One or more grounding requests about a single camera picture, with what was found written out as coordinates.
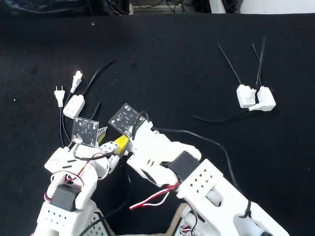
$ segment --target white power adapter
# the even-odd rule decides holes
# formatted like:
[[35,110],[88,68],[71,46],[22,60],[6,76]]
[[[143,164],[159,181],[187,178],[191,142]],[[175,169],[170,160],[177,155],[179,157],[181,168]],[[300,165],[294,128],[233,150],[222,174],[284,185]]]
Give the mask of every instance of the white power adapter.
[[82,111],[85,104],[84,97],[82,95],[73,95],[70,101],[66,104],[63,109],[63,114],[66,117],[73,119],[78,116]]
[[239,85],[236,89],[236,94],[241,108],[249,108],[255,105],[255,89],[251,89],[249,86]]
[[268,87],[261,86],[257,93],[257,98],[259,103],[249,107],[249,111],[269,112],[276,106],[275,99]]

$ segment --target table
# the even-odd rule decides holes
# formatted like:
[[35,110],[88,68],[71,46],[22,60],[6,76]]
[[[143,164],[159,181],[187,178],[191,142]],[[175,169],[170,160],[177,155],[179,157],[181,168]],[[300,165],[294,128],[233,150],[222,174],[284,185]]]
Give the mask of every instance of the table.
[[[78,89],[101,66],[117,62],[86,96],[81,116],[97,102],[100,126],[125,103],[149,113],[154,125],[186,129],[222,143],[228,150],[245,195],[260,204],[292,236],[313,230],[314,207],[314,54],[315,15],[156,15],[64,19],[7,19],[0,22],[2,235],[28,235],[49,184],[43,168],[60,146],[55,86],[70,89],[76,70]],[[262,83],[277,102],[258,113],[221,125],[193,115],[225,118],[240,111],[238,86],[217,43],[254,86],[256,58],[267,36]],[[118,134],[108,131],[108,138]],[[189,135],[168,134],[195,145],[230,180],[224,155]],[[131,172],[129,204],[157,188]],[[126,168],[98,185],[93,199],[103,211],[128,195]],[[161,207],[130,212],[125,207],[108,219],[116,234],[165,232],[181,201],[174,195]]]

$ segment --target white connector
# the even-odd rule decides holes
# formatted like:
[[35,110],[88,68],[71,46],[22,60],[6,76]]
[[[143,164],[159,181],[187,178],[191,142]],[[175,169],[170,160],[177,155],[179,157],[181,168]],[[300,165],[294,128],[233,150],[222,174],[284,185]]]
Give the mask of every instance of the white connector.
[[259,103],[249,107],[249,111],[269,112],[276,106],[275,99],[268,87],[261,86],[257,93],[257,98]]
[[81,71],[78,70],[75,73],[75,75],[73,76],[72,87],[71,87],[71,90],[70,90],[71,93],[74,93],[74,91],[77,89],[79,84],[82,82],[81,78],[82,78],[82,73],[81,73]]
[[58,107],[63,107],[63,98],[64,98],[64,94],[65,94],[63,86],[61,85],[61,90],[58,90],[58,88],[56,86],[56,90],[54,91],[54,94],[55,94],[55,97],[58,101]]
[[63,114],[66,117],[73,119],[80,114],[81,110],[84,107],[84,104],[85,100],[82,95],[73,95],[63,109]]
[[236,89],[236,94],[241,108],[249,108],[255,105],[255,89],[251,89],[249,86],[239,85]]

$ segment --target circuit board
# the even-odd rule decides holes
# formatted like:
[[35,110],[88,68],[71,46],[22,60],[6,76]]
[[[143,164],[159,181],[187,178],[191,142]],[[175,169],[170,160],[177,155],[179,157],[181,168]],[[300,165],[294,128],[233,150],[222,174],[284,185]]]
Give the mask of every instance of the circuit board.
[[[130,138],[132,127],[137,119],[138,114],[139,113],[135,109],[125,103],[109,120],[108,123],[120,133]],[[144,117],[140,117],[139,121],[137,122],[136,129],[138,129],[144,121]]]
[[77,144],[95,147],[98,121],[75,117],[73,119],[71,140]]

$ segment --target red wire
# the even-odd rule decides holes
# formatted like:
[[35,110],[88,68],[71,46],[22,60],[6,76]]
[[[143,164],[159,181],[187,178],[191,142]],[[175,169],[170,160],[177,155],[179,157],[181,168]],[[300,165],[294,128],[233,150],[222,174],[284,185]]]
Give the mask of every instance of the red wire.
[[157,194],[157,195],[156,195],[156,194],[153,194],[153,195],[152,195],[151,197],[149,197],[145,202],[143,202],[143,203],[140,204],[140,205],[136,205],[136,206],[130,208],[130,210],[134,210],[134,209],[139,208],[139,207],[146,207],[146,206],[144,206],[145,203],[148,203],[148,201],[150,201],[150,200],[152,200],[152,199],[154,199],[154,198],[157,198],[158,196],[161,196],[161,195],[164,194],[164,193],[167,193],[167,192],[172,191],[173,189],[177,188],[178,185],[179,185],[179,183],[177,183],[177,184],[175,184],[175,185],[173,185],[173,186],[170,186],[170,185],[169,185],[169,186],[168,186],[169,188],[165,189],[164,191],[160,192],[160,193]]

